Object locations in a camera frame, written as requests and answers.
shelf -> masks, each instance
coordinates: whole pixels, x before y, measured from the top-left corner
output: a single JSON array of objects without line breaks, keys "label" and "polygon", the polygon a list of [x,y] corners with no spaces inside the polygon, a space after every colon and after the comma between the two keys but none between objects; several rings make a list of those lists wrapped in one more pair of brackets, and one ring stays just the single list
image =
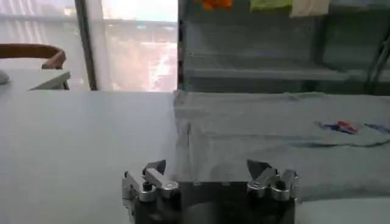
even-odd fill
[{"label": "shelf", "polygon": [[339,72],[303,60],[264,59],[251,57],[187,57],[185,77],[316,80],[362,80],[361,72]]}]

metal clamp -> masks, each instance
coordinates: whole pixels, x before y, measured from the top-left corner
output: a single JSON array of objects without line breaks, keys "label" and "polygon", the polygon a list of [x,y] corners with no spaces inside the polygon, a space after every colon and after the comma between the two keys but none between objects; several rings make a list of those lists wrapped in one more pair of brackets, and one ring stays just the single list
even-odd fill
[{"label": "metal clamp", "polygon": [[262,198],[266,195],[266,189],[270,183],[278,177],[278,172],[274,168],[264,170],[256,180],[252,180],[247,184],[248,191],[255,191],[257,197]]},{"label": "metal clamp", "polygon": [[145,185],[147,182],[143,177],[125,172],[124,177],[122,177],[122,198],[132,200],[138,197],[143,202],[154,201],[155,188],[145,189]]},{"label": "metal clamp", "polygon": [[299,176],[294,170],[285,170],[279,179],[271,183],[272,198],[277,201],[287,201],[298,197]]},{"label": "metal clamp", "polygon": [[145,170],[144,178],[154,186],[161,189],[161,194],[164,198],[171,197],[172,193],[179,188],[179,184],[175,181],[171,181],[162,175],[154,168],[148,168]]}]

white desk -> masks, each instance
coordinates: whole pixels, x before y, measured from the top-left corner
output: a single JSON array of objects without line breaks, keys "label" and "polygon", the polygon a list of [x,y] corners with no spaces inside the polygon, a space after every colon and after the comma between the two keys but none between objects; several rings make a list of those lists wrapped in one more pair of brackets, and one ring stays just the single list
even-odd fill
[{"label": "white desk", "polygon": [[0,85],[0,100],[33,89],[53,89],[62,85],[71,76],[67,70],[55,69],[3,69],[10,77]]},{"label": "white desk", "polygon": [[39,90],[0,110],[2,224],[128,224],[122,173],[174,159],[173,94]]}]

metal shelving unit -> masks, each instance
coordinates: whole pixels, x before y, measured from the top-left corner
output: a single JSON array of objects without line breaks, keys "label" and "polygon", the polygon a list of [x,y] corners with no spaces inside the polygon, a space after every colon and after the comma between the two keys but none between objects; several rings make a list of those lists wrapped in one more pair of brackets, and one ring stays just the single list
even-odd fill
[{"label": "metal shelving unit", "polygon": [[249,0],[212,11],[182,1],[183,88],[362,93],[390,13],[336,2],[327,16],[291,19],[288,9],[250,13]]}]

window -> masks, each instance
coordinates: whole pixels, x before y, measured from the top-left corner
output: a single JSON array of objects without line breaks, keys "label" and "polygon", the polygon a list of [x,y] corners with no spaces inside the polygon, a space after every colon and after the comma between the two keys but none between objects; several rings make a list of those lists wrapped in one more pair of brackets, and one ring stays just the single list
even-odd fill
[{"label": "window", "polygon": [[[0,0],[0,43],[40,43],[62,48],[71,89],[88,89],[73,0]],[[0,68],[40,68],[44,59],[0,60]]]}]

